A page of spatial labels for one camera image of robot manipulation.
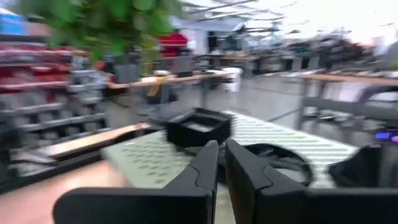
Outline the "black teardrop mini plate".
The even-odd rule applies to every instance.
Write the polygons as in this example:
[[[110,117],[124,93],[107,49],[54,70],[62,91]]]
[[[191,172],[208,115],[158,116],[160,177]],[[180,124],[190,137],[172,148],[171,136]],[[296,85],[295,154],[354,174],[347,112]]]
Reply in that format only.
[[[303,190],[314,181],[310,163],[283,147],[257,143],[242,146],[228,141],[219,149],[229,192],[256,194],[262,189]]]

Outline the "green potted plant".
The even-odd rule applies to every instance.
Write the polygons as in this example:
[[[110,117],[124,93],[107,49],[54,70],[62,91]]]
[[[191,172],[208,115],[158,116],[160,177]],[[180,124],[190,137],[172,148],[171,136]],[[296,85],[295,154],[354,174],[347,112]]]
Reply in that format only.
[[[170,17],[183,17],[179,0],[14,0],[14,9],[50,29],[51,49],[73,47],[92,64],[106,54],[127,63],[137,52],[143,75],[152,73],[160,57],[160,37],[174,31]]]

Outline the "red and grey storage rack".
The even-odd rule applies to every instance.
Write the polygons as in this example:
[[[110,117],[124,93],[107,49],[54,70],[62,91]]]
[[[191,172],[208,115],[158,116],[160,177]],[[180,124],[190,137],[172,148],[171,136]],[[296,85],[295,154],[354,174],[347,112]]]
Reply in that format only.
[[[0,8],[0,150],[42,147],[111,129],[107,76],[72,47],[49,49],[22,16]]]

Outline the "white background bin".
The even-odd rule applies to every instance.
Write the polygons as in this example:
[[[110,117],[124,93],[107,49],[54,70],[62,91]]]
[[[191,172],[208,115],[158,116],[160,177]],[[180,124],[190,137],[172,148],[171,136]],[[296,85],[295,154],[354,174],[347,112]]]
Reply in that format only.
[[[221,82],[222,88],[231,93],[238,92],[241,86],[243,69],[239,67],[226,67],[222,71],[228,73]]]

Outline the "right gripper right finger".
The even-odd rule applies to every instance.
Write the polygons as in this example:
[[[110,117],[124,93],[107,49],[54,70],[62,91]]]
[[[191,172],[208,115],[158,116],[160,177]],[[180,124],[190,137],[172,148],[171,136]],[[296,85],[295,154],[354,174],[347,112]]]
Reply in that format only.
[[[226,142],[225,159],[236,224],[300,224],[306,186],[234,140]]]

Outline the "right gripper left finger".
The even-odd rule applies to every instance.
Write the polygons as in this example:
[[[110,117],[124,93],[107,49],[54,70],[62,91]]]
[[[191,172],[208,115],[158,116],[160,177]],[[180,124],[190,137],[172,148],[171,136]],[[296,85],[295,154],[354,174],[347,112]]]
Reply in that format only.
[[[164,189],[171,195],[166,224],[214,224],[218,143],[209,141]]]

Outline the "red background cabinet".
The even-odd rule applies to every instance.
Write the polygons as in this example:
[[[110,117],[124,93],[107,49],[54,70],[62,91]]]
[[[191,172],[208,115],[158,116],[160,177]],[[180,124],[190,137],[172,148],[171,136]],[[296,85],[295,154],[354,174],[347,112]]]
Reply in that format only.
[[[160,53],[163,57],[178,57],[190,54],[188,39],[180,33],[171,33],[159,37]]]

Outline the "black square mini plate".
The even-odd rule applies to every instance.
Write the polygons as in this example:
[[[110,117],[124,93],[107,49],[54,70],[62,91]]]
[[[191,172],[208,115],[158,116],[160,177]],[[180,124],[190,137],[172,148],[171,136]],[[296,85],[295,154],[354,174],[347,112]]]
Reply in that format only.
[[[232,134],[232,120],[226,113],[194,108],[166,122],[166,139],[184,148],[202,147],[208,141],[222,144]]]

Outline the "black computer tower blue light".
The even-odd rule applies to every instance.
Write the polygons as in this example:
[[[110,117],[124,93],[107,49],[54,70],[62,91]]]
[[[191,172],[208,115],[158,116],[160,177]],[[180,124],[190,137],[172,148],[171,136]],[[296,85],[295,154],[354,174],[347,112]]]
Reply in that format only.
[[[378,141],[393,142],[398,144],[398,129],[385,129],[377,131],[374,138]]]

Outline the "green perforated metal shelf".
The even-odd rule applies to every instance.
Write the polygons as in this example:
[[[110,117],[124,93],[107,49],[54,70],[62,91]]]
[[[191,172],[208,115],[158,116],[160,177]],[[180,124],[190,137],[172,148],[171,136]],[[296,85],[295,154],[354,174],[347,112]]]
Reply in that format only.
[[[342,161],[356,147],[316,135],[296,131],[257,118],[230,112],[233,139],[241,144],[271,143],[290,149],[307,158],[315,174],[312,187],[329,189],[335,185],[326,174],[329,164]],[[104,157],[137,188],[161,189],[181,173],[191,156],[178,152],[158,131],[143,137],[104,148]]]

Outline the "wooden desk with grey frame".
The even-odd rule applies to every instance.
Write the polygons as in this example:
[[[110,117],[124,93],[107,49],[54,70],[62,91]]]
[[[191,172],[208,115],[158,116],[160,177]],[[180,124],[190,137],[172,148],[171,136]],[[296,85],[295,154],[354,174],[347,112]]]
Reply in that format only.
[[[397,78],[307,73],[302,75],[301,79],[300,115],[295,124],[297,129],[302,129],[304,122],[310,119],[303,115],[307,107],[316,107],[318,110],[332,110],[382,121],[398,122],[398,109],[368,106],[365,102],[359,101],[359,98],[363,95],[366,97],[376,95],[376,87],[381,87],[383,93],[389,89],[398,91]],[[342,85],[342,90],[336,100],[323,97],[323,92],[330,83],[340,83]]]

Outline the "wooden background desk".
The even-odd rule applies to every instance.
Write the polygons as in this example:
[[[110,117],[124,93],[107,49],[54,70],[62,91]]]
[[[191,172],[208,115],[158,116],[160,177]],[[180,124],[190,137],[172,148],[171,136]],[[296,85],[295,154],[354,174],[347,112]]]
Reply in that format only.
[[[108,77],[108,82],[106,86],[111,90],[121,90],[121,89],[130,89],[137,87],[152,87],[152,86],[166,86],[175,83],[185,83],[185,82],[192,82],[192,81],[199,81],[200,82],[200,107],[201,108],[208,108],[207,103],[207,94],[210,89],[209,79],[211,78],[223,78],[231,73],[222,71],[222,70],[208,70],[207,75],[194,75],[190,77],[182,77],[177,78],[176,75],[166,75],[162,78],[157,77],[144,77],[140,78],[137,82],[132,83],[113,83],[110,82],[110,77]]]

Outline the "black wavy mini plate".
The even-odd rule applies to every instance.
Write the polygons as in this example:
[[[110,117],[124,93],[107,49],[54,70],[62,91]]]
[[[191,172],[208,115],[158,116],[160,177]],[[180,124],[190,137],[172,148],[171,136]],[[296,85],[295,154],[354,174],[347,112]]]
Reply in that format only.
[[[339,187],[398,188],[398,144],[368,144],[330,164],[328,174]]]

